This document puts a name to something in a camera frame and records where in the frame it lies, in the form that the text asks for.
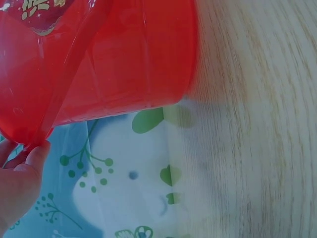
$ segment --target wooden table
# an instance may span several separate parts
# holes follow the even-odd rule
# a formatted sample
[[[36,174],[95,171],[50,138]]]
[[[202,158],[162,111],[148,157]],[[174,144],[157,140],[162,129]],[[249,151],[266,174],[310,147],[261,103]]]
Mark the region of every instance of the wooden table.
[[[179,232],[317,237],[317,1],[197,0],[195,83],[165,118]]]

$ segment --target gold character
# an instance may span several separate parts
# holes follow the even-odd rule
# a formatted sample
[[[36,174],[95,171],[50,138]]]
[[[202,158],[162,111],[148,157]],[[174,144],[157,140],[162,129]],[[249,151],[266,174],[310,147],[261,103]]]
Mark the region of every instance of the gold character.
[[[31,17],[37,10],[48,10],[50,5],[45,3],[47,0],[24,0],[22,5],[22,20]]]

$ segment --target tablecloth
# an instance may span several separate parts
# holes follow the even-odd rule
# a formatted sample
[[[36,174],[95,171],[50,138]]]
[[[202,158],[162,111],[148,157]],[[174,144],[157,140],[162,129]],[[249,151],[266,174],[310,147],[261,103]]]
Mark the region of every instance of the tablecloth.
[[[166,123],[159,108],[55,128],[41,195],[4,237],[191,237],[177,234],[182,172],[169,164]]]

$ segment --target green branch print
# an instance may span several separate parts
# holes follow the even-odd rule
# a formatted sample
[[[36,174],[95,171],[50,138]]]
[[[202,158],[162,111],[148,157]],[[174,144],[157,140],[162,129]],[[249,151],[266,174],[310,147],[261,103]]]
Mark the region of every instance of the green branch print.
[[[75,154],[71,155],[71,156],[67,156],[67,155],[62,155],[59,159],[59,162],[62,166],[69,166],[69,162],[70,160],[77,160],[77,168],[73,168],[70,169],[68,171],[68,176],[70,178],[74,178],[76,177],[76,171],[78,170],[80,172],[80,175],[83,178],[86,178],[88,176],[88,172],[84,171],[84,163],[83,161],[86,159],[88,161],[88,163],[93,167],[94,173],[101,175],[104,171],[104,167],[107,168],[107,171],[109,174],[113,174],[113,169],[111,168],[113,165],[113,159],[111,158],[106,158],[106,159],[100,159],[98,157],[96,157],[95,155],[91,154],[88,150],[88,142],[90,139],[91,134],[93,133],[93,131],[96,129],[96,125],[98,123],[98,119],[94,121],[90,131],[88,132],[88,137],[82,147],[82,149],[80,149],[78,152],[76,152]],[[100,179],[100,184],[101,185],[107,185],[107,179],[106,178],[101,178]],[[86,188],[86,183],[84,181],[81,181],[79,183],[79,186],[81,188]],[[97,192],[97,188],[95,186],[92,186],[90,188],[92,193],[96,193]]]
[[[54,223],[57,221],[57,215],[60,214],[62,216],[67,217],[69,220],[71,220],[76,226],[78,226],[81,230],[83,229],[74,219],[72,219],[70,216],[62,212],[55,204],[54,202],[54,195],[52,193],[49,193],[47,197],[42,196],[41,201],[37,201],[35,210],[46,210],[45,212],[40,212],[40,217],[45,218],[46,222]]]

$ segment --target hand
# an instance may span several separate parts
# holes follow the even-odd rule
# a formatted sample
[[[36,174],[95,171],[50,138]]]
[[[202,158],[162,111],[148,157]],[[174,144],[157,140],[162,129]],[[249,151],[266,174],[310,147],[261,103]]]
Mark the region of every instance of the hand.
[[[38,198],[43,166],[51,145],[46,141],[29,154],[22,151],[5,163],[16,146],[8,140],[0,143],[0,237]]]

